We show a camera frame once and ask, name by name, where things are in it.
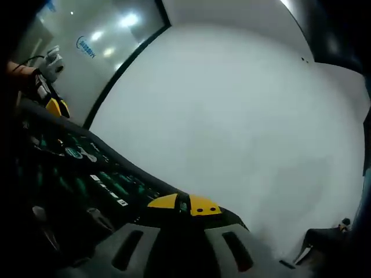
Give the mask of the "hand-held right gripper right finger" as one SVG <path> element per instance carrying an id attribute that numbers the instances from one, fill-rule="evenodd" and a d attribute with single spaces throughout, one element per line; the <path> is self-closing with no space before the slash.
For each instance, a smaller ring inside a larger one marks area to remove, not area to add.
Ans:
<path id="1" fill-rule="evenodd" d="M 221 277 L 313 277 L 307 268 L 273 256 L 238 214 L 197 195 L 186 195 L 191 221 L 213 250 Z"/>

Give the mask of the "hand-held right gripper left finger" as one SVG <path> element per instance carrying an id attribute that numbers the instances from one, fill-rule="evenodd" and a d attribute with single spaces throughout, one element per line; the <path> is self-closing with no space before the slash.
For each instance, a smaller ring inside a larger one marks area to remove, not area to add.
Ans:
<path id="1" fill-rule="evenodd" d="M 127 223 L 97 245 L 93 257 L 80 266 L 56 272 L 56 277 L 144 277 L 161 229 L 154 224 Z"/>

